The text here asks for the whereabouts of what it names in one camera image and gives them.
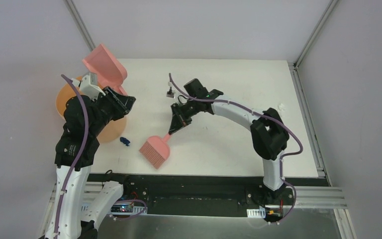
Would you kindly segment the pink hand brush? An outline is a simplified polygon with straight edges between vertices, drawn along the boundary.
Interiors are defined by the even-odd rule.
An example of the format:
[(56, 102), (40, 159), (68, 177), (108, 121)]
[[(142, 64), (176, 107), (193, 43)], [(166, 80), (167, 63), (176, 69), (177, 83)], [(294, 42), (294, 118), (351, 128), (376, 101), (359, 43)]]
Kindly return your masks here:
[(168, 145), (170, 138), (169, 133), (164, 137), (151, 136), (139, 149), (139, 152), (155, 169), (159, 169), (170, 156), (170, 147)]

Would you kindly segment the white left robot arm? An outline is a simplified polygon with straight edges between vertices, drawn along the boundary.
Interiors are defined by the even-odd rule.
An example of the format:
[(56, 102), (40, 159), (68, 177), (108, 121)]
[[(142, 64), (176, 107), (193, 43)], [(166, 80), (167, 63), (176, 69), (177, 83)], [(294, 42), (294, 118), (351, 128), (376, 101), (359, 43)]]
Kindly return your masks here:
[(94, 100), (79, 91), (75, 94), (66, 102), (64, 131), (55, 148), (56, 197), (44, 239), (95, 239), (115, 201), (127, 201), (132, 194), (129, 185), (109, 181), (82, 211), (86, 182), (100, 146), (97, 137), (110, 121), (128, 115), (136, 99), (110, 87)]

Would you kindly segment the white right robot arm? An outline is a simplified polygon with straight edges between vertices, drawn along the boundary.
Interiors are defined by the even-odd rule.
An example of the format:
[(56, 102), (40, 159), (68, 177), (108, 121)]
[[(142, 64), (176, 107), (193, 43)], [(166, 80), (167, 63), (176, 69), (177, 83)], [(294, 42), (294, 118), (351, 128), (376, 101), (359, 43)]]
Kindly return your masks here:
[(187, 101), (171, 105), (172, 120), (168, 133), (172, 135), (188, 126), (191, 118), (200, 112), (224, 117), (244, 127), (251, 133), (255, 152), (263, 159), (263, 199), (269, 204), (279, 201), (285, 188), (279, 157), (283, 155), (289, 140), (289, 133), (282, 127), (279, 113), (273, 108), (256, 113), (230, 101), (222, 91), (208, 91), (197, 78), (186, 83), (184, 88)]

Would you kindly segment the pink plastic dustpan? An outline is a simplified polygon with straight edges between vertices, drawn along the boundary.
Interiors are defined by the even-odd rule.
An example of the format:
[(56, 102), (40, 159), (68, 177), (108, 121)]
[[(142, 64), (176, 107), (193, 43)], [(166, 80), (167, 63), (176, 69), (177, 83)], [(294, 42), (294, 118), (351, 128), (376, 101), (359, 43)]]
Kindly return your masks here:
[(98, 45), (82, 62), (90, 72), (97, 74), (101, 86), (109, 86), (119, 94), (127, 95), (122, 87), (128, 76), (127, 70), (104, 44)]

